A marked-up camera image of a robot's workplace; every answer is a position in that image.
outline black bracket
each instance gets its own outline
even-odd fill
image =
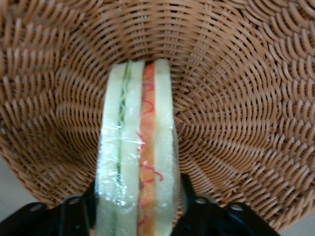
[[[182,174],[184,215],[171,236],[279,236],[244,203],[225,208],[195,194],[189,176]]]

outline woven rattan texture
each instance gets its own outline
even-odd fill
[[[113,63],[169,59],[180,169],[280,230],[315,203],[314,0],[0,1],[0,155],[54,206],[95,176]]]

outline red sauce squiggle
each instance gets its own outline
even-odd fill
[[[154,84],[151,83],[143,83],[143,87],[148,87],[145,89],[145,92],[150,92],[155,90]]]
[[[159,181],[163,181],[163,179],[164,179],[164,178],[163,178],[163,175],[162,175],[161,173],[157,172],[153,167],[147,166],[147,165],[145,165],[145,164],[143,164],[143,163],[140,163],[140,167],[142,167],[142,168],[144,168],[144,169],[147,169],[147,170],[150,170],[150,171],[153,171],[154,174],[156,174],[156,175],[159,176]]]
[[[154,104],[153,104],[152,102],[150,102],[150,101],[148,101],[148,100],[143,100],[143,103],[149,104],[149,105],[151,106],[151,109],[148,110],[148,111],[143,111],[141,115],[145,115],[145,114],[147,114],[147,113],[151,113],[151,112],[154,111],[155,108],[154,108]]]

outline plastic wrap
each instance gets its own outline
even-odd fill
[[[177,210],[178,143],[169,67],[114,65],[96,170],[96,236],[167,236]]]

